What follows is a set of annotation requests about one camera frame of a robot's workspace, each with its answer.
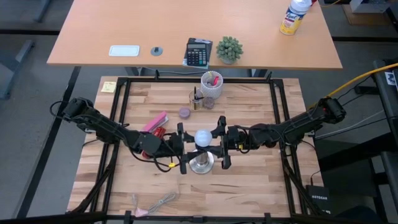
red object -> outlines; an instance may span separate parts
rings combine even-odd
[[[217,85],[217,82],[218,82],[218,77],[216,77],[216,78],[214,79],[213,86]]]
[[[155,131],[153,132],[154,136],[162,139],[164,134],[166,133],[166,129],[162,128],[162,127],[158,127],[155,129]],[[141,153],[141,155],[145,158],[145,159],[150,159],[150,155],[146,154],[144,151]]]

wooden tabletop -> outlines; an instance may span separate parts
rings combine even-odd
[[[117,77],[103,77],[97,93],[95,108],[106,116],[111,111],[113,93],[102,93],[100,89],[105,81],[116,80]],[[284,84],[290,115],[295,116],[305,111],[299,80],[284,79]],[[182,106],[188,106],[188,93],[195,85],[200,86],[199,83],[132,82],[125,123],[130,124],[129,129],[141,130],[163,110],[166,110],[169,118],[169,122],[164,125],[167,132],[176,131],[177,123],[183,122],[184,130],[191,135],[198,129],[216,128],[220,115],[226,116],[228,126],[275,123],[267,84],[225,83],[223,93],[212,110],[192,111],[189,119],[181,120],[178,111]],[[85,141],[94,138],[94,134],[88,134]],[[219,139],[215,139],[212,145],[219,142]],[[194,147],[194,144],[185,145],[186,151],[193,150]],[[103,143],[99,141],[83,148],[69,210],[77,207],[94,186],[102,148]],[[188,166],[188,174],[182,175],[178,168],[162,173],[153,164],[137,161],[122,144],[108,213],[123,215],[125,210],[134,210],[133,194],[138,198],[138,207],[148,209],[165,194],[178,192],[178,199],[163,205],[154,215],[263,217],[265,212],[269,212],[272,217],[289,217],[279,146],[272,149],[260,147],[248,154],[236,151],[229,153],[232,166],[228,170],[221,169],[221,161],[216,159],[210,173],[195,174]],[[308,144],[299,144],[297,155],[303,184],[309,184],[311,174],[319,171],[315,150]],[[170,159],[164,158],[161,161],[168,163]],[[322,185],[320,174],[314,175],[314,183]],[[293,192],[296,210],[300,212],[295,188]],[[99,198],[99,208],[102,207],[102,202],[103,191]]]
[[[181,67],[188,38],[212,40],[210,66],[227,68],[342,68],[319,3],[295,35],[279,26],[291,0],[75,0],[47,63]],[[243,44],[234,65],[223,64],[223,36]],[[138,57],[110,57],[112,45],[139,45]],[[162,47],[161,56],[150,54]]]

white card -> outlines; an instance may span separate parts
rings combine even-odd
[[[111,57],[137,57],[138,54],[138,45],[112,45],[109,50]]]

butcher block table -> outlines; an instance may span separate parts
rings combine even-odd
[[[99,84],[95,108],[105,116],[110,114],[114,93],[103,93],[101,89],[104,82],[116,82],[117,79],[102,77]],[[290,117],[304,112],[299,80],[283,81]],[[181,120],[178,111],[183,106],[189,106],[188,93],[194,86],[200,87],[200,84],[132,82],[124,123],[130,124],[128,129],[141,130],[162,111],[166,111],[169,118],[169,122],[163,125],[168,133],[176,131],[177,123],[180,122],[191,135],[199,129],[213,130],[221,115],[226,116],[227,126],[275,123],[270,86],[264,83],[225,83],[223,93],[212,110],[192,111],[188,119]],[[121,89],[115,121],[119,119],[123,93],[124,87]],[[277,94],[277,97],[283,120],[280,95]],[[87,134],[85,141],[93,139],[95,134]],[[313,143],[310,138],[304,140]],[[218,145],[219,142],[220,139],[214,139],[212,145]],[[185,151],[191,151],[194,147],[192,143],[185,144]],[[77,207],[94,186],[102,148],[103,142],[100,141],[89,143],[83,148],[68,210]],[[209,173],[196,174],[187,165],[188,173],[182,175],[179,168],[163,173],[152,163],[136,160],[129,149],[121,144],[108,214],[124,215],[126,210],[134,211],[133,194],[137,197],[138,207],[148,209],[165,194],[176,192],[178,197],[161,206],[153,215],[263,217],[264,213],[270,213],[271,217],[290,217],[279,145],[271,149],[260,147],[248,154],[238,151],[229,153],[232,166],[227,170],[221,168],[221,159],[216,158]],[[320,170],[316,152],[312,146],[301,143],[298,145],[297,157],[303,185],[309,184],[310,176]],[[159,161],[168,164],[170,158]],[[319,173],[314,175],[314,184],[323,185]],[[298,193],[293,184],[292,188],[296,212],[300,213]],[[104,187],[99,195],[97,210],[102,207],[103,200]]]

sticky note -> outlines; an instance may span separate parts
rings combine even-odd
[[[116,89],[116,82],[104,82],[101,92],[113,93],[115,89]]]

